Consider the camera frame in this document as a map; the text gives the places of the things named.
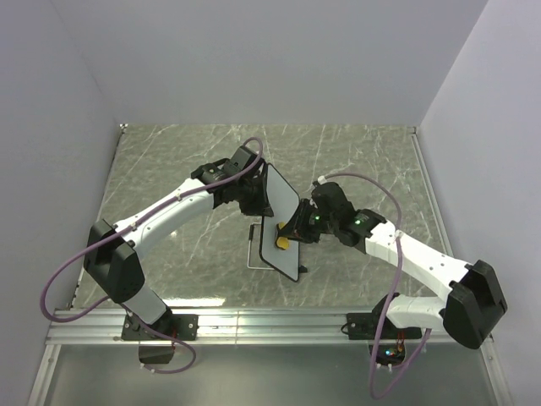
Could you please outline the yellow bone-shaped eraser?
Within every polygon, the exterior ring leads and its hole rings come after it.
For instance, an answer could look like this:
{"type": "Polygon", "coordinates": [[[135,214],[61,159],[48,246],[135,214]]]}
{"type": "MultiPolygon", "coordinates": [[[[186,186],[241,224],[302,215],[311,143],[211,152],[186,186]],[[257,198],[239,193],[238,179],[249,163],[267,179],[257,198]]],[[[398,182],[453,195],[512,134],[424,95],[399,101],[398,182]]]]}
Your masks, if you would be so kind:
{"type": "Polygon", "coordinates": [[[275,246],[279,250],[288,250],[290,247],[289,239],[283,235],[281,235],[281,230],[286,226],[286,223],[279,222],[276,225],[276,239],[275,239],[275,246]]]}

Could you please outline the small framed whiteboard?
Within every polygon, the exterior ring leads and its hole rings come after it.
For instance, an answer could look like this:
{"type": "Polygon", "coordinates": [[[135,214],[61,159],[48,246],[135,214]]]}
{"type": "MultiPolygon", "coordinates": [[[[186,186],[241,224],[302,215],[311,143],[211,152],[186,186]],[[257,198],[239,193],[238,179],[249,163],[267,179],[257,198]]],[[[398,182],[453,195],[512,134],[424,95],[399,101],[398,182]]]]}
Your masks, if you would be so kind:
{"type": "Polygon", "coordinates": [[[277,226],[292,218],[300,198],[297,191],[270,163],[267,164],[266,194],[273,216],[263,216],[261,220],[260,258],[266,265],[296,283],[300,275],[299,242],[292,241],[282,250],[276,245],[276,239],[277,226]]]}

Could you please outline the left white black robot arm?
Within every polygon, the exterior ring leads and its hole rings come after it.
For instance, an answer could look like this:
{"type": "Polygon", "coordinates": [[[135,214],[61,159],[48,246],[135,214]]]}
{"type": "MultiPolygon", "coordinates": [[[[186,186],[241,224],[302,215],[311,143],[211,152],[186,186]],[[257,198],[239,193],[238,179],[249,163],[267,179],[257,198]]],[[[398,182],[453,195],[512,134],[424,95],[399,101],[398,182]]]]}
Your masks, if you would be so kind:
{"type": "Polygon", "coordinates": [[[140,213],[113,224],[100,220],[89,234],[84,269],[116,304],[141,320],[152,340],[176,330],[171,309],[150,288],[141,265],[150,249],[185,223],[237,202],[246,216],[272,212],[265,159],[246,145],[230,158],[197,167],[173,192],[140,213]]]}

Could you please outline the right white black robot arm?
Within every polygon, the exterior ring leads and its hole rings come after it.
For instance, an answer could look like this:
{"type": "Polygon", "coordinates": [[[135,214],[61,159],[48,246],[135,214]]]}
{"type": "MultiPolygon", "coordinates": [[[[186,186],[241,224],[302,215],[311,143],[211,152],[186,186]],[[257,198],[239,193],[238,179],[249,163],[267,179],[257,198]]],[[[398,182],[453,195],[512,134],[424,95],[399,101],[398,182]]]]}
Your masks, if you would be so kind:
{"type": "Polygon", "coordinates": [[[355,209],[342,188],[329,182],[315,187],[296,211],[275,227],[276,247],[296,241],[314,244],[323,234],[343,245],[383,260],[433,292],[431,297],[387,294],[370,318],[353,316],[362,339],[419,338],[427,330],[444,331],[457,343],[477,349],[507,312],[494,268],[485,261],[471,264],[423,244],[369,209],[355,209]]]}

